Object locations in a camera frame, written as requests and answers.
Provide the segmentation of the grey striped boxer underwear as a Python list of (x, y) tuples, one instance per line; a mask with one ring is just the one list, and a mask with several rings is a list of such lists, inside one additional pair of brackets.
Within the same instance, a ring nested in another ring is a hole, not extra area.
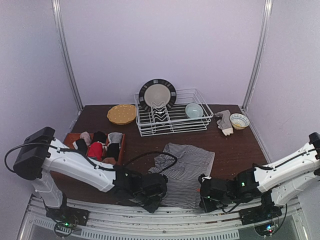
[(200, 175), (209, 175), (215, 153), (193, 145), (168, 143), (164, 149), (177, 157), (175, 165), (163, 171), (167, 177), (167, 193), (161, 201), (165, 207), (198, 209), (200, 207)]

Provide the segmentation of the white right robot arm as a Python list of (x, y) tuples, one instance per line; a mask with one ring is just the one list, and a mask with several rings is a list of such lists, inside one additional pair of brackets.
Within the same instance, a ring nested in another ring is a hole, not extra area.
[(260, 198), (263, 208), (282, 208), (320, 177), (320, 135), (314, 132), (296, 152), (267, 165), (253, 164), (232, 180), (201, 174), (200, 208), (223, 210)]

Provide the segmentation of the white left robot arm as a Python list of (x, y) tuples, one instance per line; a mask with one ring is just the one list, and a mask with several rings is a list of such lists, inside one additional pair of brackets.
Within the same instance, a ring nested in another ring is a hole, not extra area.
[(51, 172), (86, 183), (100, 192), (111, 192), (120, 199), (138, 204), (149, 213), (158, 209), (167, 193), (166, 176), (160, 173), (143, 175), (124, 166), (89, 158), (85, 153), (64, 145), (54, 134), (53, 128), (44, 127), (5, 155), (8, 157), (19, 150), (8, 170), (32, 182), (47, 212), (66, 215), (70, 209), (66, 195), (55, 184)]

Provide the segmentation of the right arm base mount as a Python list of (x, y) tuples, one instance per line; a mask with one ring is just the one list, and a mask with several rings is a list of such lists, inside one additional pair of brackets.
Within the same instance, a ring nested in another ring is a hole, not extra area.
[(256, 207), (250, 207), (239, 211), (239, 216), (242, 225), (257, 224), (254, 226), (255, 232), (261, 237), (271, 237), (283, 225), (283, 222), (274, 222), (274, 218), (278, 218), (282, 215), (281, 206), (275, 206), (272, 200), (272, 191), (269, 190), (262, 194), (261, 205)]

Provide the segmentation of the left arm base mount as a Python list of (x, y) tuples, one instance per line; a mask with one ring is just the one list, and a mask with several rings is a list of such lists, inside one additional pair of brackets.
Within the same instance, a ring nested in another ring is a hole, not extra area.
[(43, 205), (46, 216), (55, 222), (53, 232), (59, 238), (65, 239), (76, 230), (77, 226), (87, 225), (90, 212), (86, 209), (68, 206), (65, 196), (59, 208), (48, 207), (44, 201)]

